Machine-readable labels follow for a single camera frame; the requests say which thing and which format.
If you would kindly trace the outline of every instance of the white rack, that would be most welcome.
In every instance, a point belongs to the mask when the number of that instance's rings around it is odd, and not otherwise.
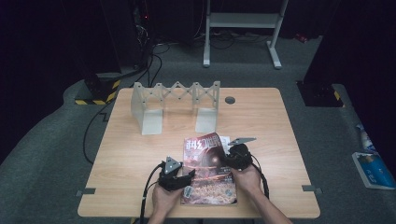
[[[279,35],[280,26],[285,16],[286,7],[289,0],[283,0],[279,13],[258,14],[258,13],[212,13],[210,10],[210,0],[207,0],[206,28],[205,28],[205,49],[204,67],[210,66],[210,28],[211,27],[244,27],[244,28],[272,28],[274,29],[272,40],[267,41],[267,47],[275,69],[281,69],[282,64],[277,57],[275,44]]]

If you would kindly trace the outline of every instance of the human hand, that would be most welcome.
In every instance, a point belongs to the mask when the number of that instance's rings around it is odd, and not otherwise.
[[[245,170],[238,171],[231,169],[233,178],[236,181],[238,187],[249,195],[255,195],[256,193],[262,192],[261,180],[259,172],[252,165],[249,165]]]
[[[169,212],[175,206],[183,189],[168,191],[156,184],[152,192],[153,212],[149,224],[163,223]]]

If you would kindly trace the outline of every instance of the person's right hand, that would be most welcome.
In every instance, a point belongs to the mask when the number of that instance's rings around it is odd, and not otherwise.
[[[245,191],[247,194],[255,195],[256,193],[262,192],[261,190],[261,177],[259,172],[252,165],[249,165],[243,171],[231,169],[233,178],[237,186]]]

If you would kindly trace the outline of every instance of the gray carpet floor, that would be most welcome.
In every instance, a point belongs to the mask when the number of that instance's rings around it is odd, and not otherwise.
[[[275,87],[282,94],[291,126],[317,194],[320,217],[294,223],[396,223],[396,191],[367,189],[351,159],[362,151],[356,125],[360,122],[342,85],[334,84],[345,107],[307,107],[296,81],[304,79],[319,39],[303,44],[279,38],[276,50],[283,68],[275,70],[264,41],[245,37],[230,42],[212,41],[211,66],[203,68],[203,47],[160,45],[154,53],[163,63],[154,84],[176,81],[204,87],[220,80],[221,87]],[[160,68],[154,58],[153,78]],[[138,76],[121,81],[131,86]],[[140,79],[147,86],[148,75]],[[0,166],[0,223],[130,223],[129,218],[80,217],[79,189],[84,189],[92,166],[82,153],[83,136],[101,105],[75,105],[82,81],[64,92],[64,105],[26,134]],[[112,105],[104,112],[111,114]],[[93,120],[85,146],[94,160],[106,122]]]

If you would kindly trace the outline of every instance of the dark background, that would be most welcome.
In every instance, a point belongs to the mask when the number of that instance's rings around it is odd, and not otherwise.
[[[183,8],[191,11],[188,18],[186,11],[175,10],[180,0],[161,1],[161,7],[155,0],[149,2],[152,12],[158,13],[153,14],[154,23],[155,16],[172,11],[169,22],[183,21],[186,28],[178,29],[178,35],[169,23],[162,24],[162,29],[154,26],[159,35],[191,42],[191,34],[199,27],[202,1],[183,0]],[[214,10],[242,12],[276,11],[279,4],[276,0],[212,3]],[[290,1],[280,32],[284,38],[324,35],[305,81],[346,86],[368,134],[394,174],[395,11],[390,0]],[[60,36],[61,13],[60,0],[1,3],[1,161],[33,126],[63,104],[64,90],[82,79]]]

